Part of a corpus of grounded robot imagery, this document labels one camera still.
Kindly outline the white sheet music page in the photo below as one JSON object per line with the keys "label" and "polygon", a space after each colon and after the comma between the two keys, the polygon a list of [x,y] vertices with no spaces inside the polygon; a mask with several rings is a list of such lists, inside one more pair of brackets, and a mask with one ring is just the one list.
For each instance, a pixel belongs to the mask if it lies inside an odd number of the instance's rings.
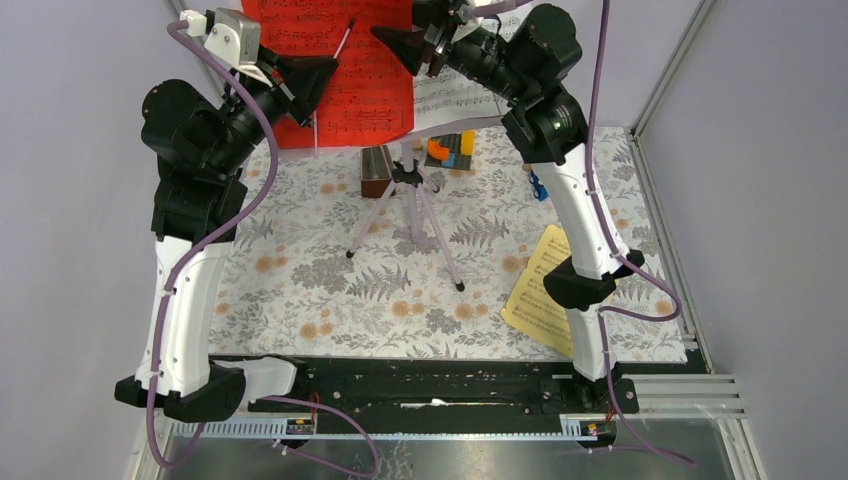
{"label": "white sheet music page", "polygon": [[506,100],[449,67],[444,67],[434,78],[427,77],[425,72],[423,66],[413,79],[414,129],[411,134],[422,134],[453,122],[500,117],[508,110]]}

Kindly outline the yellow sheet music page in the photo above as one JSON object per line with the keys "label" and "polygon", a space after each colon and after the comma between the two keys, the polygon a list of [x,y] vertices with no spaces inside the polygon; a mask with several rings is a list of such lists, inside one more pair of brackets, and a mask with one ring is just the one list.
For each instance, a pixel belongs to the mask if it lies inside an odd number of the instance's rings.
{"label": "yellow sheet music page", "polygon": [[547,293],[543,280],[570,254],[562,228],[548,225],[501,310],[508,326],[568,358],[574,356],[574,345],[566,312]]}

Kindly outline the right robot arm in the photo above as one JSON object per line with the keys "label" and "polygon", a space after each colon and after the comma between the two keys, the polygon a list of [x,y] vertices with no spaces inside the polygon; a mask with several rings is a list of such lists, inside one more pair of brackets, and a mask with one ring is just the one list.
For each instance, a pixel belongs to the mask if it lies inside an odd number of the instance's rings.
{"label": "right robot arm", "polygon": [[449,68],[505,100],[507,137],[546,189],[570,246],[543,285],[569,323],[573,366],[582,376],[573,386],[575,402],[597,412],[620,378],[598,311],[645,258],[614,229],[593,171],[591,129],[562,83],[582,57],[571,15],[536,5],[510,38],[483,27],[497,15],[495,5],[416,1],[412,29],[375,26],[371,33],[412,75],[424,70],[434,78]]}

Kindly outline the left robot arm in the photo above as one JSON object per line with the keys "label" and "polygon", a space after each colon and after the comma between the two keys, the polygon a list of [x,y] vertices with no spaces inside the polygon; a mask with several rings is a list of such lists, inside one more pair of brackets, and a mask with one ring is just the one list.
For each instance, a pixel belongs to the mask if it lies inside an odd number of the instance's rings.
{"label": "left robot arm", "polygon": [[136,372],[115,387],[118,401],[185,422],[220,422],[265,395],[288,411],[310,385],[284,359],[213,361],[214,295],[247,194],[242,165],[267,127],[308,125],[338,68],[330,56],[279,55],[261,48],[260,79],[239,78],[214,106],[190,83],[169,79],[142,103],[142,142],[157,157],[151,229],[157,294]]}

